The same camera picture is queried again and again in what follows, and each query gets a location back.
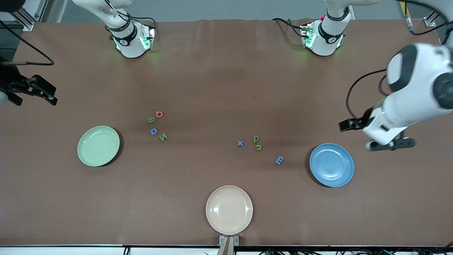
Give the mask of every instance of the metal bracket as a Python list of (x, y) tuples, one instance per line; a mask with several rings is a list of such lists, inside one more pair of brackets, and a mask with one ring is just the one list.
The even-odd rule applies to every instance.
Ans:
[(239, 246), (239, 236), (238, 235), (219, 235), (219, 245), (222, 245), (223, 239), (227, 236), (231, 236), (233, 238), (234, 246)]
[(221, 235), (219, 236), (220, 248), (217, 255), (233, 255), (234, 246), (239, 245), (238, 235)]
[(36, 19), (28, 13), (24, 8), (15, 12), (10, 12), (10, 14), (24, 26), (24, 31), (32, 31)]
[(150, 48), (149, 50), (153, 50), (153, 44), (154, 44), (154, 38), (156, 36), (156, 28), (150, 29), (149, 32), (151, 33), (151, 39), (150, 39)]
[(436, 26), (436, 22), (432, 18), (428, 19), (427, 17), (423, 17), (423, 22), (425, 23), (426, 27), (435, 27)]
[(315, 36), (314, 34), (314, 22), (306, 24), (305, 26), (300, 26), (300, 34), (308, 36), (309, 38), (302, 37), (302, 47), (306, 48), (309, 44), (311, 46), (311, 42)]

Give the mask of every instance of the brown table surface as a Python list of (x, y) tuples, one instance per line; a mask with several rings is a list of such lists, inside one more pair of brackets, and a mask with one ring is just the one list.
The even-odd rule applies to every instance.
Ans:
[[(55, 65), (20, 71), (46, 78), (59, 101), (24, 95), (1, 109), (0, 244), (217, 243), (205, 206), (223, 185), (253, 201), (243, 245), (447, 244), (453, 115), (410, 127), (417, 146), (395, 152), (368, 152), (362, 131), (338, 130), (358, 77), (437, 37), (412, 36), (403, 20), (354, 20), (347, 32), (334, 55), (318, 57), (274, 21), (162, 23), (155, 51), (127, 59), (103, 24), (36, 24), (24, 37)], [(43, 58), (20, 44), (15, 60)], [(353, 90), (357, 115), (382, 99), (381, 76)], [(148, 124), (155, 111), (164, 117)], [(118, 130), (122, 148), (93, 168), (77, 143), (98, 125)], [(354, 158), (343, 187), (311, 176), (310, 152), (325, 142)]]

